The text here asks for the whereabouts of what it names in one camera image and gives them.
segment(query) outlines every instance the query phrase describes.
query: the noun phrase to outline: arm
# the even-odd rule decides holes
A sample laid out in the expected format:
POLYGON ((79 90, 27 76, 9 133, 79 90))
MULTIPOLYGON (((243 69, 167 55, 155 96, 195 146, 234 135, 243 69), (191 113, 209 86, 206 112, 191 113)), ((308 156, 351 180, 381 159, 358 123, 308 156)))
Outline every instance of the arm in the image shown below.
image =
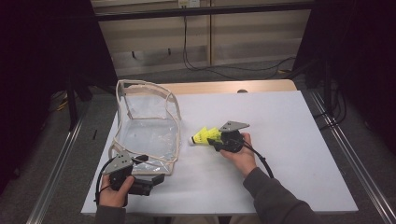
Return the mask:
POLYGON ((111 189, 108 175, 102 179, 100 201, 96 210, 95 224, 123 224, 125 222, 125 208, 122 208, 129 188, 134 183, 134 178, 128 176, 119 191, 111 189))
MULTIPOLYGON (((249 144, 250 135, 242 133, 249 144)), ((254 153, 243 147, 238 153, 225 150, 221 155, 235 164, 246 178, 245 188, 254 198, 254 207, 264 223, 322 223, 309 205, 298 200, 279 181, 268 177, 254 160, 254 153)))

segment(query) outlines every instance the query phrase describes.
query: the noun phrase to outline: hand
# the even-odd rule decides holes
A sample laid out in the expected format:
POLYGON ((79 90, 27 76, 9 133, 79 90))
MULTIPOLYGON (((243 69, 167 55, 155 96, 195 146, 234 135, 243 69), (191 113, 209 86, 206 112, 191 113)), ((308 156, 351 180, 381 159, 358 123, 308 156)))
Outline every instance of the hand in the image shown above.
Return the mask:
POLYGON ((119 191, 116 191, 110 187, 109 175, 103 175, 99 204, 109 207, 123 207, 125 196, 133 183, 134 177, 130 175, 126 177, 119 191))
MULTIPOLYGON (((245 141, 251 145, 250 134, 242 133, 242 135, 244 136, 245 141)), ((246 147, 242 147, 242 149, 237 153, 232 153, 222 149, 220 154, 232 161, 244 177, 247 177, 248 174, 257 167, 256 161, 254 160, 254 153, 246 147)))

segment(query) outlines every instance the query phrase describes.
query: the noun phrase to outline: dark floor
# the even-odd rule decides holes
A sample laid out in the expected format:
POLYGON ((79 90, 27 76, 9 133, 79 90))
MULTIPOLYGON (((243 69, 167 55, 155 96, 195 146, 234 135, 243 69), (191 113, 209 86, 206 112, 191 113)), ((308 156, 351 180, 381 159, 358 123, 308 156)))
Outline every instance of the dark floor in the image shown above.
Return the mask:
MULTIPOLYGON (((258 68, 275 63, 245 63, 238 64, 248 68, 258 68)), ((283 64, 280 69, 289 69, 292 63, 283 64)), ((226 74, 236 79, 265 79, 275 70, 249 72, 227 68, 217 68, 216 72, 226 74)), ((219 74, 206 71, 192 72, 187 69, 145 74, 130 79, 145 79, 157 83, 220 81, 230 80, 219 74)), ((312 111, 317 115, 310 92, 304 85, 304 76, 294 80, 297 88, 312 111)), ((92 217, 80 213, 86 194, 92 182, 97 162, 102 154, 108 131, 116 113, 116 100, 113 96, 92 89, 94 96, 91 102, 78 102, 78 108, 89 104, 87 116, 83 120, 76 142, 72 148, 59 184, 49 204, 43 223, 92 223, 92 217)), ((52 108, 59 104, 59 99, 52 102, 52 108)), ((381 189, 392 207, 396 207, 396 157, 381 141, 381 138, 366 128, 364 119, 356 111, 353 104, 347 103, 346 119, 341 123, 341 129, 354 147, 356 153, 365 165, 367 172, 381 189)), ((0 223, 26 223, 32 209, 68 135, 68 110, 52 112, 46 122, 46 127, 36 141, 35 148, 29 155, 29 160, 21 167, 21 176, 8 183, 0 196, 0 223)), ((322 117, 317 119, 318 126, 324 126, 322 117)), ((384 223, 377 212, 371 198, 362 186, 346 156, 334 139, 330 129, 322 131, 336 163, 343 174, 346 184, 357 203, 360 211, 346 215, 323 215, 326 223, 384 223)), ((131 217, 128 223, 154 223, 152 217, 131 217)))

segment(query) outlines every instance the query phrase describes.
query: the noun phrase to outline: person's left hand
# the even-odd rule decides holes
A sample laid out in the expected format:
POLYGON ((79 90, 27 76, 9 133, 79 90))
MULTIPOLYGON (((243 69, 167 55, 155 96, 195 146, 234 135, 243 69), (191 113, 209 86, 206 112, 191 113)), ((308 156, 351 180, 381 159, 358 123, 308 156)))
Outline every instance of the person's left hand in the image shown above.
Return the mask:
POLYGON ((134 177, 130 175, 126 177, 119 191, 116 191, 110 187, 110 176, 103 175, 99 205, 123 207, 125 195, 128 194, 128 190, 131 188, 133 183, 134 177))

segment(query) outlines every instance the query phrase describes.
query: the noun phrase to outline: gray sleeve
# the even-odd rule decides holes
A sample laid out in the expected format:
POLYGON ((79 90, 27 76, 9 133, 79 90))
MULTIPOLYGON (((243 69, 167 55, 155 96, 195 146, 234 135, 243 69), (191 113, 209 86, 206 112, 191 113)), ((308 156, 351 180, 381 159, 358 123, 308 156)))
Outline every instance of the gray sleeve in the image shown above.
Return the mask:
POLYGON ((309 205, 298 200, 278 180, 255 168, 244 181, 254 207, 264 223, 322 223, 309 205))
POLYGON ((125 208, 99 205, 96 210, 95 224, 124 224, 125 208))

